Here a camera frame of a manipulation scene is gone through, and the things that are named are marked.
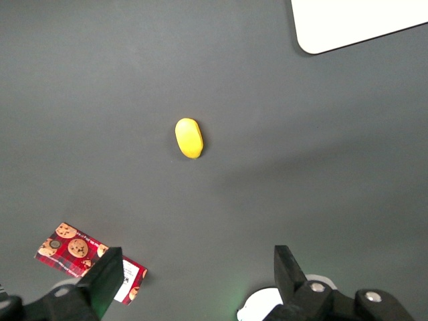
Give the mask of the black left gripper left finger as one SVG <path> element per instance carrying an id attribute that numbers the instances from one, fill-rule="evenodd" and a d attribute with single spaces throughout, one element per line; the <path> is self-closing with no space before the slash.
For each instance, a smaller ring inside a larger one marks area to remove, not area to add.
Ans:
<path id="1" fill-rule="evenodd" d="M 101 320 L 124 280 L 122 249 L 111 247 L 75 284 L 23 307 L 25 320 Z"/>

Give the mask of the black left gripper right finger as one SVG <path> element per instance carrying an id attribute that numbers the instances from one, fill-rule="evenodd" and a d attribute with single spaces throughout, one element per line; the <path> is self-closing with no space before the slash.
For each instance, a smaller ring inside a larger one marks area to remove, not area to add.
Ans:
<path id="1" fill-rule="evenodd" d="M 392 294 L 361 289 L 353 298 L 326 282 L 309 280 L 290 248 L 274 247 L 274 277 L 283 303 L 265 320 L 413 320 L 414 317 Z"/>

